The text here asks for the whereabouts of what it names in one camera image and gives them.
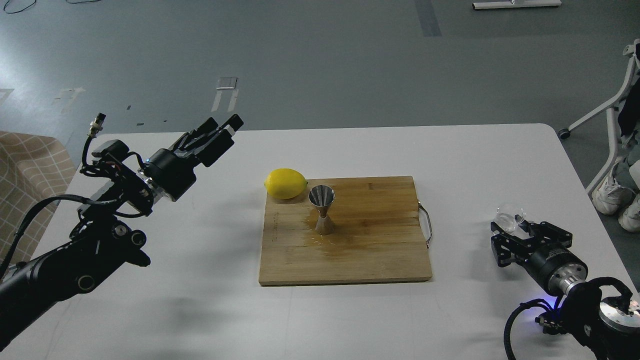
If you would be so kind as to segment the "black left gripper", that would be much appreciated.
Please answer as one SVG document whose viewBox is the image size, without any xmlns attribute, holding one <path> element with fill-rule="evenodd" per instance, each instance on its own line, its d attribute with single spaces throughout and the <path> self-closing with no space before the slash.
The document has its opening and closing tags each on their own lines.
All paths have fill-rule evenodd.
<svg viewBox="0 0 640 360">
<path fill-rule="evenodd" d="M 174 145 L 160 148 L 142 166 L 142 173 L 162 190 L 163 196 L 176 202 L 196 182 L 194 168 L 212 166 L 234 145 L 233 136 L 244 125 L 233 114 L 219 125 L 209 117 L 199 127 L 184 133 Z M 198 148 L 198 158 L 193 150 Z"/>
</svg>

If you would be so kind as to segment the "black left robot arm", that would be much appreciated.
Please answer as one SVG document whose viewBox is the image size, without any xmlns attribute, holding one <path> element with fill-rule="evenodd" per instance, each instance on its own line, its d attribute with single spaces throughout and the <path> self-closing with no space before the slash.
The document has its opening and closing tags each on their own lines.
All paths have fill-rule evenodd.
<svg viewBox="0 0 640 360">
<path fill-rule="evenodd" d="M 103 129 L 105 114 L 90 125 L 82 153 L 80 173 L 107 182 L 93 196 L 60 194 L 33 205 L 14 233 L 1 264 L 1 348 L 32 325 L 56 303 L 94 291 L 123 264 L 147 267 L 151 259 L 142 250 L 146 234 L 124 219 L 148 217 L 162 198 L 176 202 L 196 182 L 195 168 L 210 167 L 234 145 L 243 126 L 238 114 L 218 124 L 208 118 L 184 133 L 169 148 L 142 159 L 119 139 L 104 142 L 89 152 Z M 91 154 L 92 162 L 87 162 Z M 69 241 L 32 260 L 10 266 L 10 260 L 30 223 L 56 201 L 80 203 L 78 223 Z"/>
</svg>

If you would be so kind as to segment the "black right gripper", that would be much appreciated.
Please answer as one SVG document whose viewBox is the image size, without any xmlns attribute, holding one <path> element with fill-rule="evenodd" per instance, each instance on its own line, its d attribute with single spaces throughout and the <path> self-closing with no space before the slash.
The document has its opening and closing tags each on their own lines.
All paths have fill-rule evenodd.
<svg viewBox="0 0 640 360">
<path fill-rule="evenodd" d="M 498 267 L 522 265 L 526 273 L 554 297 L 567 296 L 575 285 L 586 281 L 587 265 L 567 249 L 573 245 L 571 232 L 548 221 L 524 220 L 519 228 L 529 235 L 528 239 L 507 233 L 496 222 L 490 223 L 491 250 Z"/>
</svg>

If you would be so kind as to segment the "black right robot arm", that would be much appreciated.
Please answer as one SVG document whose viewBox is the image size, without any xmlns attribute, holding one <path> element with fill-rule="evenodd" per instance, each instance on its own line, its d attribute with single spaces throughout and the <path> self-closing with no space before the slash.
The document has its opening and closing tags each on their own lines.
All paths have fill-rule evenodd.
<svg viewBox="0 0 640 360">
<path fill-rule="evenodd" d="M 519 228 L 529 237 L 507 233 L 496 222 L 491 249 L 500 268 L 522 266 L 549 295 L 554 305 L 538 298 L 521 303 L 508 317 L 503 330 L 503 346 L 514 360 L 511 331 L 515 319 L 525 310 L 538 307 L 535 322 L 549 335 L 570 334 L 590 349 L 598 360 L 637 360 L 639 351 L 639 304 L 621 280 L 600 276 L 587 280 L 588 267 L 570 250 L 572 233 L 546 221 L 523 220 Z"/>
</svg>

